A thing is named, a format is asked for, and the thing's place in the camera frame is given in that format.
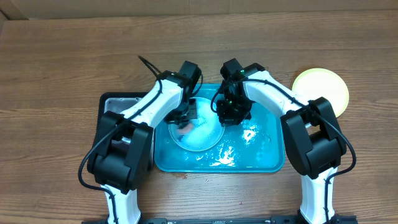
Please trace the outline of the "pink green sponge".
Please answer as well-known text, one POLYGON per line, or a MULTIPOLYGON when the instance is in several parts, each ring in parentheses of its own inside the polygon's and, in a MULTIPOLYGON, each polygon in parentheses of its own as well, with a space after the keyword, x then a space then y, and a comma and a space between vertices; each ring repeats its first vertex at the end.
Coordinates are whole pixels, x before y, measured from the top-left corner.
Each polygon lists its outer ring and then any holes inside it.
POLYGON ((191 122, 187 122, 187 123, 179 124, 177 131, 180 135, 185 135, 185 134, 188 134, 193 128, 194 128, 194 125, 191 122))

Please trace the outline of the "light blue plate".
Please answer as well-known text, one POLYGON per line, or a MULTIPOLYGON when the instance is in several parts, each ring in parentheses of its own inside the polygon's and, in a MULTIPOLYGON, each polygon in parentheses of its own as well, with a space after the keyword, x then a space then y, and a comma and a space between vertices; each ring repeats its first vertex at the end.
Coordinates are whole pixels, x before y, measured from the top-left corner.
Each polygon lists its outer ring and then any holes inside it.
POLYGON ((178 146, 188 151, 207 150, 221 139, 224 127, 219 122, 218 115, 211 110, 211 100, 195 97, 197 118, 191 119, 193 128, 187 133, 180 132, 176 124, 169 125, 169 133, 178 146))

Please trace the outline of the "yellow plate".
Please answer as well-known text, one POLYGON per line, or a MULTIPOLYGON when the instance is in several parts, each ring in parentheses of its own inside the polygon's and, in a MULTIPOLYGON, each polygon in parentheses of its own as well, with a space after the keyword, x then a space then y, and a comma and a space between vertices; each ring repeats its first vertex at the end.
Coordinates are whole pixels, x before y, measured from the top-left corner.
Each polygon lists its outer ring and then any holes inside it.
POLYGON ((293 82, 292 91, 311 100, 326 98, 332 105, 335 116, 347 109, 349 90, 343 79, 325 68, 311 68, 302 72, 293 82))

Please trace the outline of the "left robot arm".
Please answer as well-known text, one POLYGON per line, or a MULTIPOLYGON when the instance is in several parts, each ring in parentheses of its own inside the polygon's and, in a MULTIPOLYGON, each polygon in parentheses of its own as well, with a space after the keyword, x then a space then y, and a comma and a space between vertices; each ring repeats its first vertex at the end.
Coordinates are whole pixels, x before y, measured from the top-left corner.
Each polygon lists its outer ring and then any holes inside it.
POLYGON ((105 223, 139 223, 137 188, 153 162, 154 129, 161 121, 185 128, 197 118, 193 97, 203 80, 198 65, 186 61, 178 72, 161 72, 143 63, 156 77, 154 87, 132 107, 99 117, 93 147, 78 170, 81 185, 105 193, 105 223))

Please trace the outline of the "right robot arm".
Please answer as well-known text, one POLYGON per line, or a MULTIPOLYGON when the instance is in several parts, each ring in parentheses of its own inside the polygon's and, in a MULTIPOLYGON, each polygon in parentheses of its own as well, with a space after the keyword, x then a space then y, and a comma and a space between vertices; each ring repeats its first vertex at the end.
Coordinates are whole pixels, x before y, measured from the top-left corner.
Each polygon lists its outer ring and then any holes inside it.
POLYGON ((333 181, 339 175, 346 138, 341 133, 331 103, 324 97, 309 100, 298 96, 258 63, 242 67, 235 59, 220 70, 223 81, 212 99, 223 126, 251 119, 253 103, 259 103, 280 119, 286 155, 301 175, 304 223, 340 223, 333 209, 333 181))

